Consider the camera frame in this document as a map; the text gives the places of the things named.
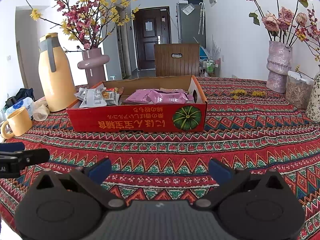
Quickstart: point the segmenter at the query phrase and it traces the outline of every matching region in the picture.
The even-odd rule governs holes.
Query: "green leaf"
[[[258,18],[253,18],[253,23],[260,26],[260,21]]]
[[[308,1],[299,0],[299,2],[300,2],[305,8],[308,8],[308,6],[309,6]]]
[[[272,33],[271,33],[271,35],[272,35],[273,37],[278,36],[278,34],[279,34],[279,32],[272,32]]]
[[[256,13],[249,13],[249,17],[258,18],[258,15]]]

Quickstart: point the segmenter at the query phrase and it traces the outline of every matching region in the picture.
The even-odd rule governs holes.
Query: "table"
[[[66,111],[34,121],[26,134],[8,140],[26,149],[44,147],[48,163],[26,168],[18,179],[0,179],[0,211],[13,228],[14,211],[44,168],[66,173],[108,157],[113,173],[102,186],[127,202],[133,199],[190,202],[217,187],[208,175],[211,158],[230,167],[264,173],[276,168],[297,196],[307,222],[299,239],[320,238],[320,130],[306,115],[266,88],[265,81],[198,78],[208,98],[201,133],[77,133]],[[234,99],[230,92],[244,89]],[[265,91],[266,97],[253,97]]]

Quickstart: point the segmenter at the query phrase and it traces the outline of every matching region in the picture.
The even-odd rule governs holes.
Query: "cardboard box on refrigerator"
[[[133,80],[105,81],[106,88],[124,87],[121,100],[137,89],[183,89],[193,94],[195,104],[120,105],[79,108],[76,100],[67,112],[77,132],[201,132],[204,130],[207,99],[195,76],[145,77]]]

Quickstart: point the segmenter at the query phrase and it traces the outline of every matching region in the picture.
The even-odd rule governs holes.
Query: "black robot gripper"
[[[304,210],[276,170],[264,175],[210,160],[220,184],[191,205],[185,200],[129,206],[101,187],[104,159],[68,174],[42,172],[17,207],[15,224],[28,240],[296,240]]]

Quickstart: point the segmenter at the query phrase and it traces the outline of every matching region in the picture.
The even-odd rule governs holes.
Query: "green pumpkin illustration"
[[[180,108],[173,115],[174,126],[183,130],[188,131],[196,128],[201,122],[201,111],[193,106],[185,106]]]

